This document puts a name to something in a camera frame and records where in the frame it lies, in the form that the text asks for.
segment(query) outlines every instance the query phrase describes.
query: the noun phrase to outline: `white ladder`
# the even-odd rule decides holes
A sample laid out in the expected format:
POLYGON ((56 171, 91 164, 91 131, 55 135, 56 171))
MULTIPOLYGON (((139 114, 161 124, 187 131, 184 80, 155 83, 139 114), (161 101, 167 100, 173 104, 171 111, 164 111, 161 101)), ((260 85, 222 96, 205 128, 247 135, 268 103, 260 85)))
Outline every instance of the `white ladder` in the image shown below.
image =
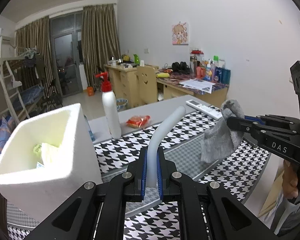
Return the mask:
POLYGON ((25 107, 25 104, 23 103, 23 100, 22 100, 22 97, 21 97, 21 95, 20 95, 19 88, 18 88, 19 86, 22 85, 22 83, 20 82, 19 85, 18 85, 17 87, 11 86, 11 87, 8 87, 8 88, 7 88, 7 87, 6 87, 6 83, 5 83, 5 79, 6 79, 6 78, 12 78, 12 81, 13 81, 13 82, 17 82, 16 79, 15 79, 15 77, 14 77, 14 75, 13 75, 13 73, 12 73, 12 70, 11 70, 11 68, 10 68, 10 66, 9 66, 8 61, 7 61, 7 60, 3 60, 3 61, 1 61, 1 64, 0 64, 0 83, 1 83, 1 85, 2 85, 4 97, 5 97, 5 99, 6 99, 8 108, 5 109, 4 111, 2 111, 2 112, 0 113, 0 115, 6 113, 7 111, 10 111, 11 116, 12 116, 13 119, 16 121, 16 125, 18 125, 18 124, 20 123, 19 118, 20 118, 20 116, 23 115, 24 113, 26 113, 26 116, 27 116, 28 118, 30 118, 29 113, 28 113, 28 111, 27 111, 27 109, 26 109, 26 107, 25 107), (5 63, 5 65, 6 65, 6 67, 7 67, 7 69, 8 69, 8 72, 9 72, 9 75, 7 75, 7 76, 4 76, 4 74, 3 74, 3 64, 4 64, 4 63, 5 63), (9 96, 8 90, 12 90, 12 89, 15 89, 16 92, 13 93, 11 96, 9 96), (12 105, 12 102, 11 102, 11 99, 12 99, 14 96, 16 96, 16 95, 18 95, 19 100, 20 100, 20 103, 21 103, 21 106, 22 106, 22 111, 21 111, 18 115, 17 115, 16 111, 14 110, 13 105, 12 105))

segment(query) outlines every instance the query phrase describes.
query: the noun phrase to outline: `screw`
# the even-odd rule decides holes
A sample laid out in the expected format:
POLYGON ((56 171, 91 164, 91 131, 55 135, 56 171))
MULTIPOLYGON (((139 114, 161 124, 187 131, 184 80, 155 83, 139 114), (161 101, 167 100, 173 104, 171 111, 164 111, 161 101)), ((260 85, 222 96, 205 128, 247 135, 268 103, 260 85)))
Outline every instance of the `screw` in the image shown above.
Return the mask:
POLYGON ((84 184, 85 189, 92 189, 94 187, 93 182, 89 181, 84 184))
POLYGON ((172 173, 172 177, 174 177, 175 179, 179 179, 181 178, 182 174, 178 171, 175 171, 174 173, 172 173))
POLYGON ((124 179, 128 179, 128 178, 131 178, 131 176, 132 176, 132 174, 130 173, 130 172, 124 172, 124 173, 122 173, 122 177, 124 178, 124 179))
POLYGON ((216 181, 212 181, 212 182, 210 182, 210 187, 216 189, 216 188, 220 187, 220 184, 216 181))

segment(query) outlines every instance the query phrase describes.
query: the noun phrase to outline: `gray sock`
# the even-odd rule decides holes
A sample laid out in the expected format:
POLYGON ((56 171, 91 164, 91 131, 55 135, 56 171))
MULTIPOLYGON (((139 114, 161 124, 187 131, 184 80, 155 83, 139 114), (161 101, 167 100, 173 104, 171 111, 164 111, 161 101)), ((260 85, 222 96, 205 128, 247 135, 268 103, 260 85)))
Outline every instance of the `gray sock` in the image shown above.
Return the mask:
POLYGON ((221 106, 221 119, 212 129, 204 131, 201 144, 201 161, 212 163, 230 156, 243 140, 243 132, 231 131, 226 122, 229 117, 244 118, 244 113, 237 100, 230 99, 221 106))

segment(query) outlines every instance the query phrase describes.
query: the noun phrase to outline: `glass door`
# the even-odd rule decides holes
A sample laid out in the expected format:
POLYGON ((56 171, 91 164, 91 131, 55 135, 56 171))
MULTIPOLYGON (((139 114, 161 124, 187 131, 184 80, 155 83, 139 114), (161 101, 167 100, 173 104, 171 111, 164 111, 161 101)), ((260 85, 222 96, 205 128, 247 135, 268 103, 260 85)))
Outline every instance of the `glass door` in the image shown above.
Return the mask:
POLYGON ((68 34, 54 39, 56 66, 63 96, 80 92, 72 38, 72 34, 68 34))
POLYGON ((83 91, 79 70, 78 20, 76 20, 76 15, 57 17, 50 22, 55 76, 57 87, 63 97, 83 91))

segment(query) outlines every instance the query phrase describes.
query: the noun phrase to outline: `white foam box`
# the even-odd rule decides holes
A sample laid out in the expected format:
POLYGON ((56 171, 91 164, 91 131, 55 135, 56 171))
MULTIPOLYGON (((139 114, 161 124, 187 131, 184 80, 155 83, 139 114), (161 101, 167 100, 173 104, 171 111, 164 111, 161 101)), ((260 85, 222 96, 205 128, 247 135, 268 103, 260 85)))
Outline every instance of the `white foam box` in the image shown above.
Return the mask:
POLYGON ((21 122, 0 155, 0 193, 39 222, 87 181, 102 183, 80 104, 21 122), (60 146, 60 158, 36 169, 33 148, 43 142, 60 146))

